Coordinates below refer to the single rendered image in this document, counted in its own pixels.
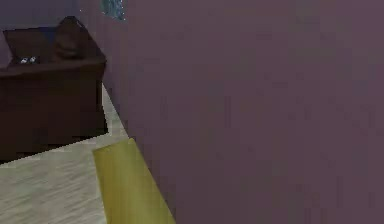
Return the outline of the dark brown cushion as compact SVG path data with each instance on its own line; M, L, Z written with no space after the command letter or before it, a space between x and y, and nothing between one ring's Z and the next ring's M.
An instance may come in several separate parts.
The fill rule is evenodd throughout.
M57 26L52 59L54 61L78 60L86 55L87 31L75 16L65 17Z

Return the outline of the teal framed wall picture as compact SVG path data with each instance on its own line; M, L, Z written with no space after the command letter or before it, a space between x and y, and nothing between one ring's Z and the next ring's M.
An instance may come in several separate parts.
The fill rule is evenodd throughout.
M100 0L102 13L116 20L124 21L123 0Z

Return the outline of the dark brown sofa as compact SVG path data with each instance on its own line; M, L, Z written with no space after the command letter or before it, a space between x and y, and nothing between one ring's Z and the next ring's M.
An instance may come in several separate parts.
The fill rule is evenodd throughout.
M79 60L52 61L53 43L37 28L5 30L11 52L40 62L0 69L0 164L103 135L106 58L85 28Z

